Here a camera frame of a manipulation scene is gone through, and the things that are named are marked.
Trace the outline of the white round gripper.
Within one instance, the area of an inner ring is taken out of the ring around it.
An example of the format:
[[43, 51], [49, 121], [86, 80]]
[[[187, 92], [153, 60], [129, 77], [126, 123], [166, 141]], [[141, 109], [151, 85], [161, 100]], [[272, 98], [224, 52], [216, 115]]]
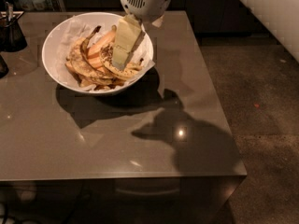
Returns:
[[161, 27], [170, 2], [171, 0], [121, 0], [124, 11], [129, 15], [119, 19], [112, 55], [114, 67], [122, 71], [129, 62], [135, 44], [142, 35], [138, 19], [153, 21], [154, 27]]

